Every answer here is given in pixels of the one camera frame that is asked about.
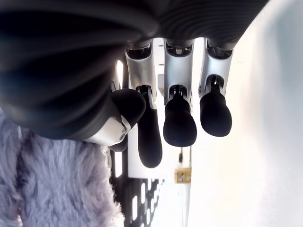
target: robotic hand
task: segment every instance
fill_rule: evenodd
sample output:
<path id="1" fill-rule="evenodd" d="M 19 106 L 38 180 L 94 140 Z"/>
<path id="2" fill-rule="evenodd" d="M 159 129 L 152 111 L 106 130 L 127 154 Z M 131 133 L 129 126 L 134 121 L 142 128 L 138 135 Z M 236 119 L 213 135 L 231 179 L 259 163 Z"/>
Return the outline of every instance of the robotic hand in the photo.
<path id="1" fill-rule="evenodd" d="M 199 83 L 201 125 L 226 136 L 232 52 L 267 0 L 2 0 L 0 106 L 22 127 L 51 139 L 94 142 L 123 151 L 138 123 L 142 163 L 162 158 L 152 39 L 165 39 L 164 139 L 192 145 L 194 39 L 205 38 Z M 126 56 L 132 89 L 119 89 Z"/>

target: yellow sign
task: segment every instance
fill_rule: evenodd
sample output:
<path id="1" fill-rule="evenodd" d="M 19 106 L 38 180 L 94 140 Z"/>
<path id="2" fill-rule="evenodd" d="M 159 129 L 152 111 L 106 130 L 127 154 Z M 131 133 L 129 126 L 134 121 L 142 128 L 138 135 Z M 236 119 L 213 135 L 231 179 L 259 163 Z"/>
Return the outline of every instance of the yellow sign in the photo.
<path id="1" fill-rule="evenodd" d="M 175 183 L 191 183 L 191 168 L 175 169 Z"/>

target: white wall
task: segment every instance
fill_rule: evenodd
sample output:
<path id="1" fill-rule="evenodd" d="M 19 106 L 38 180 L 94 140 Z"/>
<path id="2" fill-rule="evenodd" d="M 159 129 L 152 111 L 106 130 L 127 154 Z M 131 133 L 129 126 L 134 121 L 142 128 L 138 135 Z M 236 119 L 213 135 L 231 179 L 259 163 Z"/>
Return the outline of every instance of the white wall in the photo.
<path id="1" fill-rule="evenodd" d="M 302 87 L 303 1 L 271 0 L 234 52 L 230 135 L 198 127 L 188 226 L 303 226 Z"/>

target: black rubber fingertip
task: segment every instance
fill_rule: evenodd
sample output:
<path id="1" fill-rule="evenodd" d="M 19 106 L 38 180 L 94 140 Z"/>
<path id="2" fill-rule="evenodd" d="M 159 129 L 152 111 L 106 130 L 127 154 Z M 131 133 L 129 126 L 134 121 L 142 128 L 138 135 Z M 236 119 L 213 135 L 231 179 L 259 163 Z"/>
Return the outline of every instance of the black rubber fingertip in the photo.
<path id="1" fill-rule="evenodd" d="M 111 98 L 120 114 L 133 128 L 144 114 L 146 108 L 145 99 L 139 92 L 127 88 L 112 92 Z"/>
<path id="2" fill-rule="evenodd" d="M 138 122 L 138 150 L 140 160 L 147 168 L 155 168 L 162 161 L 162 142 L 157 110 L 149 106 Z"/>
<path id="3" fill-rule="evenodd" d="M 174 97 L 165 107 L 163 136 L 168 144 L 175 147 L 188 147 L 196 141 L 197 128 L 190 106 L 181 97 Z"/>
<path id="4" fill-rule="evenodd" d="M 173 112 L 166 116 L 163 126 L 165 141 L 175 147 L 188 147 L 197 138 L 193 117 L 186 111 Z"/>
<path id="5" fill-rule="evenodd" d="M 109 148 L 111 148 L 114 152 L 122 152 L 127 148 L 127 145 L 128 145 L 128 138 L 126 136 L 124 140 L 122 140 L 122 142 L 110 146 Z"/>
<path id="6" fill-rule="evenodd" d="M 216 137 L 227 136 L 232 129 L 232 115 L 220 92 L 211 92 L 200 101 L 200 121 L 208 134 Z"/>

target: fluffy gray fabric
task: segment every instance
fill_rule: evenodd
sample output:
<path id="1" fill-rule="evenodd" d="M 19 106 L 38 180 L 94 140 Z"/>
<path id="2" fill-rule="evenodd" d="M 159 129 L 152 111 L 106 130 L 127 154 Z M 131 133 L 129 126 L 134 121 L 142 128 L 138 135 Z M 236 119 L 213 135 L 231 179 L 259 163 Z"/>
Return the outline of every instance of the fluffy gray fabric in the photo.
<path id="1" fill-rule="evenodd" d="M 0 113 L 0 227 L 115 227 L 123 223 L 96 144 L 49 140 Z"/>

